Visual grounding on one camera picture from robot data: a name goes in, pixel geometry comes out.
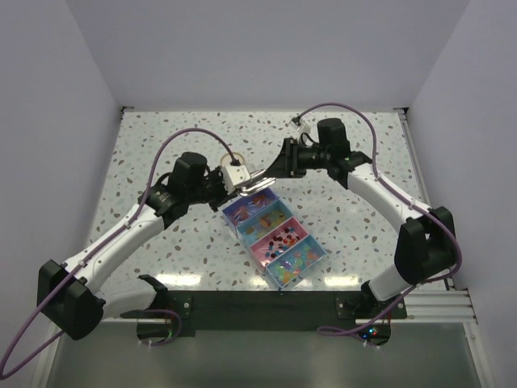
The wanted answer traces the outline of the metal scoop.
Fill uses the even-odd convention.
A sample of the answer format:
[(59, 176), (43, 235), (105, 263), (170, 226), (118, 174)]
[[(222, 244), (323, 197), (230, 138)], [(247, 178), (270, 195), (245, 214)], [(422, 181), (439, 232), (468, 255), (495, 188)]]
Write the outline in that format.
[(250, 178), (236, 189), (237, 194), (239, 196), (251, 196), (272, 186), (276, 182), (276, 178), (267, 177), (265, 174), (265, 169), (252, 172)]

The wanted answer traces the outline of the purple candy box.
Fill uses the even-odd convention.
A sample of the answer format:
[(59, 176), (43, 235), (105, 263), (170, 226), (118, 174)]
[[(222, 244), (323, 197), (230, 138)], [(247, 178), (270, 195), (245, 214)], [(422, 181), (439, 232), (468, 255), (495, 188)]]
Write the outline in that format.
[(266, 188), (250, 196), (239, 197), (226, 206), (222, 213), (231, 226), (239, 226), (277, 199), (278, 196), (270, 188)]

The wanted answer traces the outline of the pink candy box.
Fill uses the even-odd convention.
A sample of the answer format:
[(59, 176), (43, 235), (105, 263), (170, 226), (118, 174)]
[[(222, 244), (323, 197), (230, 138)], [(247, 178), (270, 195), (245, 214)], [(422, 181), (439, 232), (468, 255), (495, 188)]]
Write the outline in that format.
[(290, 217), (254, 242), (250, 246), (251, 256), (259, 270), (264, 272), (269, 264), (294, 248), (308, 235), (303, 225), (296, 218)]

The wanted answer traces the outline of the light blue candy box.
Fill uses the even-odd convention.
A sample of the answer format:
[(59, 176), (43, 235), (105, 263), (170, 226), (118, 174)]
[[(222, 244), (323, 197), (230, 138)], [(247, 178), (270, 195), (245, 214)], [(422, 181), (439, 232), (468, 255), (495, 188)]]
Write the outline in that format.
[(318, 263), (326, 251), (308, 235), (266, 266), (266, 274), (277, 289), (290, 287)]

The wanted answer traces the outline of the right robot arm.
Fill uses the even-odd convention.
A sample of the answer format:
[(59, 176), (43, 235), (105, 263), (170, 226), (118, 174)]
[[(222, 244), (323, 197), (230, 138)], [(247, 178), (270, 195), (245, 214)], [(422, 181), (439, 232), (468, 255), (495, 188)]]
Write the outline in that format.
[(361, 287), (359, 307), (376, 318), (388, 309), (393, 297), (458, 264), (453, 217), (446, 208), (432, 209), (383, 179), (366, 154), (351, 149), (340, 119), (319, 121), (317, 135), (318, 141), (312, 145), (285, 138), (279, 156), (264, 175), (295, 179), (309, 170), (324, 170), (372, 205), (397, 231), (393, 264)]

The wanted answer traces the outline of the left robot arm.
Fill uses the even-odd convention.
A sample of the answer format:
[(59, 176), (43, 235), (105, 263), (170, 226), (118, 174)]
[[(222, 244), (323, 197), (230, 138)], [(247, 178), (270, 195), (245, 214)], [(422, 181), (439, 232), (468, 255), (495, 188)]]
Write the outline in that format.
[(86, 337), (107, 317), (109, 304), (99, 296), (100, 289), (134, 251), (186, 215), (192, 205), (218, 210), (249, 177), (243, 162), (210, 169), (202, 154), (183, 153), (172, 171), (146, 188), (102, 238), (62, 264), (49, 260), (40, 268), (36, 302), (41, 313), (70, 338)]

